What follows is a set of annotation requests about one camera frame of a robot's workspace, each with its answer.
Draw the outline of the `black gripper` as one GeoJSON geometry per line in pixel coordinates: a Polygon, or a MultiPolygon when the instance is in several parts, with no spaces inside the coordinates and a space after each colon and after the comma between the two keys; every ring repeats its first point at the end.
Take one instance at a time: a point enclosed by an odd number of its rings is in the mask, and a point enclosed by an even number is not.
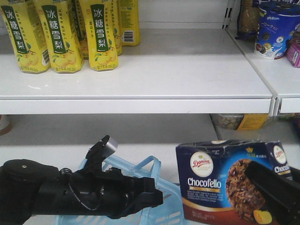
{"type": "Polygon", "coordinates": [[[95,215],[122,218],[163,204],[155,179],[129,177],[121,169],[81,169],[70,176],[69,187],[78,202],[95,215]]]}

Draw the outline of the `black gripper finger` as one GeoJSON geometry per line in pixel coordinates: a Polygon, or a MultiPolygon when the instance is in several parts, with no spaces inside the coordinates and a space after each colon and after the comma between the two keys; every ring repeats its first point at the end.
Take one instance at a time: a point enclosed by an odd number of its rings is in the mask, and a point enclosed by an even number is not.
{"type": "Polygon", "coordinates": [[[250,162],[245,175],[266,200],[281,225],[300,223],[300,171],[291,167],[292,180],[277,175],[258,162],[250,162]]]}

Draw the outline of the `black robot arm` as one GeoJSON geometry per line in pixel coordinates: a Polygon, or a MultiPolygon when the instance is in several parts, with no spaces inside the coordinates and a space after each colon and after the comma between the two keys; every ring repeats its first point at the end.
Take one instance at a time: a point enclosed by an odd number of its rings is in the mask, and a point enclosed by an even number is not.
{"type": "Polygon", "coordinates": [[[163,203],[155,180],[86,162],[76,172],[14,159],[0,168],[0,222],[22,225],[34,215],[87,215],[119,219],[163,203]]]}

